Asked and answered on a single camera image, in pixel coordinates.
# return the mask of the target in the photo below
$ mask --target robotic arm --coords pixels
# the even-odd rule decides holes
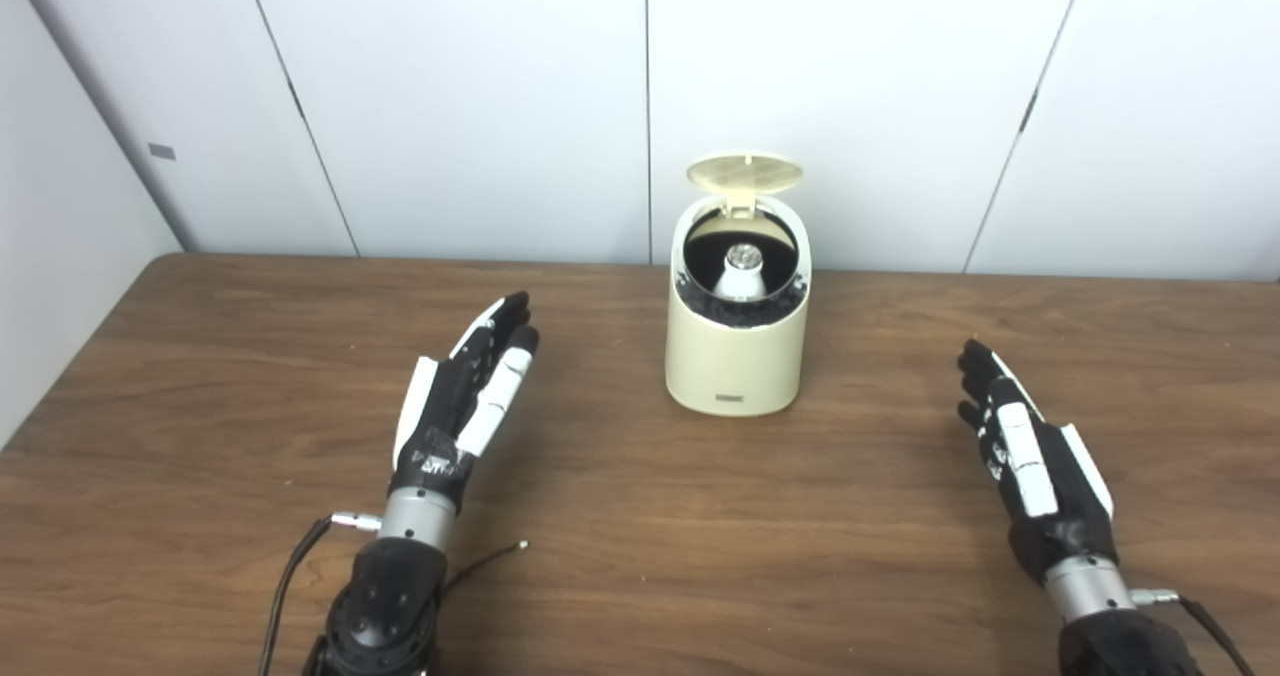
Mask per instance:
[[[986,344],[965,343],[960,370],[973,398],[960,403],[960,417],[978,435],[978,451],[997,481],[1014,557],[1062,617],[1061,673],[1197,675],[1181,636],[1138,611],[1180,602],[1251,676],[1199,604],[1170,590],[1125,586],[1111,534],[1111,493],[1075,426],[1044,421],[1018,376]]]
[[[508,296],[481,312],[447,360],[419,358],[396,431],[387,510],[380,517],[334,513],[316,521],[280,581],[260,675],[265,676],[270,662],[293,567],[330,524],[376,531],[376,538],[356,554],[351,581],[334,599],[303,675],[435,671],[449,533],[462,511],[471,470],[534,360],[538,332],[527,325],[529,318],[529,294]]]

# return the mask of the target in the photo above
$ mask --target wooden table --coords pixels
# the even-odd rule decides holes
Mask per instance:
[[[1280,287],[835,274],[788,411],[663,388],[664,270],[156,261],[0,455],[0,672],[251,673],[311,520],[380,511],[417,353],[530,289],[541,348],[451,556],[449,673],[1052,675],[1057,622],[954,415],[978,334],[1074,420],[1130,585],[1280,670]],[[366,536],[298,571],[297,673]],[[1180,611],[1208,676],[1234,673]]]

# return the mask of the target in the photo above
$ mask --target open lid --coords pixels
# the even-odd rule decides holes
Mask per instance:
[[[804,172],[781,156],[730,154],[704,157],[686,175],[698,188],[724,195],[728,216],[750,219],[758,195],[781,193],[800,183]]]

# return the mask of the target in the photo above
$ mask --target white finger segment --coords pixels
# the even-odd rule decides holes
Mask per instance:
[[[1028,394],[1027,389],[1023,388],[1023,383],[1018,380],[1018,376],[1014,375],[1014,373],[1009,369],[1009,366],[1005,366],[1005,361],[1001,361],[1001,357],[995,351],[991,352],[991,360],[996,361],[996,367],[1000,369],[1000,371],[1006,376],[1006,379],[1009,379],[1010,382],[1012,382],[1014,385],[1018,385],[1019,392],[1023,393],[1023,399],[1027,401],[1027,406],[1029,406],[1030,410],[1033,412],[1036,412],[1036,416],[1041,421],[1043,421],[1044,417],[1041,415],[1039,408],[1036,407],[1036,402],[1032,401],[1030,394]]]
[[[1062,426],[1062,440],[1065,440],[1066,446],[1071,449],[1071,456],[1075,457],[1075,462],[1080,465],[1080,472],[1084,474],[1084,479],[1089,483],[1089,488],[1093,489],[1093,495],[1097,497],[1102,508],[1107,510],[1107,517],[1115,519],[1115,502],[1111,501],[1111,490],[1107,489],[1107,483],[1102,480],[1102,474],[1098,471],[1098,466],[1093,463],[1093,457],[1089,456],[1089,449],[1084,448],[1084,439],[1080,438],[1080,433],[1075,430],[1074,424]]]
[[[435,370],[439,362],[434,358],[420,356],[413,375],[408,380],[408,389],[404,392],[404,406],[401,407],[401,417],[396,424],[396,448],[392,449],[392,471],[399,462],[399,449],[404,448],[404,442],[413,435],[417,422],[426,408],[426,398],[431,394],[431,384],[435,382]]]
[[[1044,466],[1036,426],[1024,403],[1006,403],[996,410],[1000,430],[1005,435],[1009,449],[1009,467],[1014,470],[1018,493],[1023,499],[1027,516],[1050,516],[1057,513],[1057,497],[1053,494],[1053,480]]]
[[[498,365],[494,366],[489,383],[480,389],[480,393],[476,393],[476,411],[467,425],[462,426],[462,433],[458,434],[458,451],[465,451],[477,458],[484,455],[484,449],[498,431],[503,417],[507,416],[507,408],[516,398],[516,392],[520,390],[520,384],[525,380],[531,362],[534,362],[534,353],[522,348],[508,348],[502,355]]]

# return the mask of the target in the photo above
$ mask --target cable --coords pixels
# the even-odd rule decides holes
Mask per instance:
[[[458,581],[461,581],[461,580],[466,579],[467,576],[475,574],[481,567],[484,567],[486,563],[490,563],[492,561],[502,558],[503,556],[507,556],[508,553],[516,553],[517,551],[524,551],[526,548],[529,548],[529,542],[516,542],[516,543],[511,544],[509,547],[500,548],[500,549],[490,553],[489,556],[486,556],[484,558],[479,558],[476,561],[472,561],[468,566],[466,566],[465,568],[462,568],[461,571],[458,571],[457,574],[454,574],[453,577],[449,579],[444,584],[444,589],[440,592],[440,600],[444,600],[445,598],[448,598],[449,592],[452,592],[453,588],[458,585]]]
[[[293,548],[293,553],[289,554],[289,562],[284,565],[284,574],[280,575],[280,585],[275,588],[275,599],[271,600],[271,616],[266,620],[266,643],[262,644],[262,658],[257,664],[257,676],[266,676],[266,672],[271,668],[271,652],[275,650],[275,635],[280,630],[280,612],[284,611],[284,593],[289,590],[289,580],[293,579],[293,571],[302,563],[302,558],[307,557],[311,547],[316,545],[320,536],[329,530],[332,522],[332,516],[316,520],[306,535],[302,536],[302,540],[298,542],[298,545]]]
[[[1235,644],[1231,643],[1231,639],[1229,635],[1226,635],[1226,631],[1224,631],[1222,627],[1219,626],[1217,621],[1215,621],[1213,617],[1208,615],[1207,608],[1201,606],[1199,602],[1194,602],[1193,599],[1189,599],[1187,597],[1180,597],[1178,599],[1178,603],[1183,604],[1183,608],[1187,609],[1187,613],[1189,613],[1192,618],[1194,618],[1201,626],[1203,626],[1204,630],[1208,631],[1210,636],[1213,636],[1213,640],[1217,641],[1217,645],[1220,645],[1222,650],[1226,652],[1226,656],[1231,657],[1233,662],[1235,662],[1235,667],[1240,670],[1240,673],[1243,673],[1244,676],[1253,676],[1253,670],[1249,668],[1249,664],[1244,662],[1244,656],[1242,656],[1240,652],[1236,650]]]

